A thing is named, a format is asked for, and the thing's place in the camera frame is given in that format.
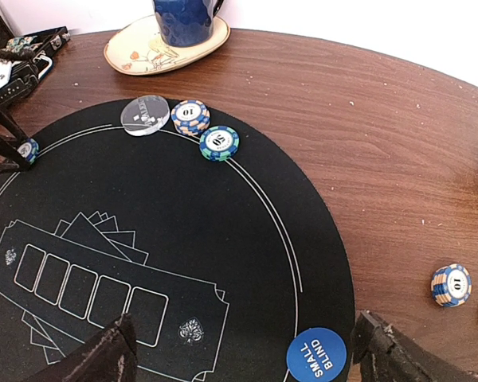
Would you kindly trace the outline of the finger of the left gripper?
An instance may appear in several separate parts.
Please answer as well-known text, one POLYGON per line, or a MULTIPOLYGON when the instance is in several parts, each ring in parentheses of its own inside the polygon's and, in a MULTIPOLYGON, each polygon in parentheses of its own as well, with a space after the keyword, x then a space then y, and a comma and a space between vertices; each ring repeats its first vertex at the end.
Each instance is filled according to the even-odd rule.
POLYGON ((18 152, 19 146, 27 138, 11 114, 0 107, 0 174, 30 169, 32 164, 18 152))

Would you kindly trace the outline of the blue small blind button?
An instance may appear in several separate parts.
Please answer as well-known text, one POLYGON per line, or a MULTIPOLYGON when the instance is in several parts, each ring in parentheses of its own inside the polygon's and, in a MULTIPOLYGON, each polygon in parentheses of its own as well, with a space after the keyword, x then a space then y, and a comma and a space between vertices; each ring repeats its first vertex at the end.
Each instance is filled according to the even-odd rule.
POLYGON ((297 381, 333 381, 346 362, 344 340, 335 331, 322 327, 298 334, 286 353, 288 371, 297 381))

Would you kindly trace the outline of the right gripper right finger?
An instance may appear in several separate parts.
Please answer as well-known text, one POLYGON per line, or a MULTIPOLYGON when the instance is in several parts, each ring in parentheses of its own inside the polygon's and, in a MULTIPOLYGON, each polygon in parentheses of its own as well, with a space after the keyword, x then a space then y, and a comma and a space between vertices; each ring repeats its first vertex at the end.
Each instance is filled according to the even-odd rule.
POLYGON ((359 314, 351 333, 352 363, 363 381, 478 381, 424 350, 392 324, 369 310, 359 314))

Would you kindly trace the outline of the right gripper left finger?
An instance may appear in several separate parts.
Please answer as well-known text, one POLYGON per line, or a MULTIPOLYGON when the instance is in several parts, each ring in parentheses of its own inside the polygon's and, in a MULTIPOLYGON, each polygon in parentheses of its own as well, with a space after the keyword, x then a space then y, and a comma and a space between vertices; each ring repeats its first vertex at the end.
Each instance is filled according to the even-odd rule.
POLYGON ((135 381, 138 358, 130 314, 121 314, 57 364, 28 381, 135 381))

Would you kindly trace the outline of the blue chips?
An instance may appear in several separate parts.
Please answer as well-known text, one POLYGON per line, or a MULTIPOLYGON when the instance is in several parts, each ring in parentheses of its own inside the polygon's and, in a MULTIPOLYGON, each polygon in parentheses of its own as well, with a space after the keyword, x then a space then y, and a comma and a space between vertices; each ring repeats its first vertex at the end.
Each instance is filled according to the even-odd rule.
POLYGON ((210 125, 209 109, 203 102, 195 99, 178 103, 170 116, 176 131, 188 136, 198 136, 210 125))

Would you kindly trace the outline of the green chip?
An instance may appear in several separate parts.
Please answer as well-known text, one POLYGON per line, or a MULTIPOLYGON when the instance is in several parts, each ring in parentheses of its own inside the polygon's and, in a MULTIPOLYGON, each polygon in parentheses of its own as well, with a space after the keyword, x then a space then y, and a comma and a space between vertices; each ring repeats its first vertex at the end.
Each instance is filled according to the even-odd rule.
POLYGON ((17 152, 30 164, 35 162, 39 150, 39 144, 33 138, 26 139, 26 141, 17 148, 17 152))

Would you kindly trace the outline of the blue white chip stack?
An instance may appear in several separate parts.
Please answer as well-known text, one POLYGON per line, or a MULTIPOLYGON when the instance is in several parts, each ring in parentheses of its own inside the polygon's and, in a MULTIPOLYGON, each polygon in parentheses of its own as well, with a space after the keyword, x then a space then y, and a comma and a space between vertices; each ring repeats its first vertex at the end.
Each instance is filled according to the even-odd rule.
POLYGON ((468 270, 459 263, 437 269, 430 284, 433 300, 443 307, 457 307, 469 299, 472 280, 468 270))

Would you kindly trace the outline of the green chips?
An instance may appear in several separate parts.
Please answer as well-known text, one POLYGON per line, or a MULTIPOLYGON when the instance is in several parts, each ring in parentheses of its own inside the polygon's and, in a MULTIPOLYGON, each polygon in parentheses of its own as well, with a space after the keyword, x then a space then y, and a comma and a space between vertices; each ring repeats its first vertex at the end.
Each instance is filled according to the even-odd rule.
POLYGON ((212 162, 223 162, 238 151, 239 134, 228 126, 215 126, 206 130, 199 141, 202 156, 212 162))

